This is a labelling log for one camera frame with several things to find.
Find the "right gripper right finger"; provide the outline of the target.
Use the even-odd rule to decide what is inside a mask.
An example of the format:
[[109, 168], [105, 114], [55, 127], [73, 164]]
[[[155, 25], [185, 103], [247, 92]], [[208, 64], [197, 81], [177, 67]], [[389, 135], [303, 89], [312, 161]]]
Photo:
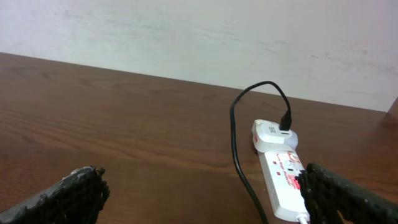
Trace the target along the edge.
[[397, 205], [309, 163], [295, 178], [310, 223], [397, 224]]

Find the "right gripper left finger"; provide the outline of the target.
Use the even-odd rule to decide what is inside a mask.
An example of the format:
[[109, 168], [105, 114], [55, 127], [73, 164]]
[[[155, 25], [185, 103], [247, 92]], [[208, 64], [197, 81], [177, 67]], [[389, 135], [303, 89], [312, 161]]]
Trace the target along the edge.
[[104, 168], [73, 170], [56, 184], [1, 212], [1, 224], [95, 224], [109, 198]]

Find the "white USB charger adapter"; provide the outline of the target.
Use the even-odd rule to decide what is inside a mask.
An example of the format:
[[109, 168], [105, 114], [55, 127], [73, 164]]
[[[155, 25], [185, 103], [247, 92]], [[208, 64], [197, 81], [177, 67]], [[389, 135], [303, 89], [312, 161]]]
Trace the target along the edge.
[[257, 119], [252, 126], [252, 141], [258, 152], [294, 151], [298, 145], [298, 136], [292, 131], [281, 131], [279, 124]]

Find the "white power strip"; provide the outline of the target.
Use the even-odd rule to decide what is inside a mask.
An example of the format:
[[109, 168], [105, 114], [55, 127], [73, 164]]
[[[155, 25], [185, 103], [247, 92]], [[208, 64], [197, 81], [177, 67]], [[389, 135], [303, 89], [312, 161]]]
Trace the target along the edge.
[[308, 223], [310, 215], [296, 177], [304, 170], [294, 151], [258, 154], [274, 215], [288, 222]]

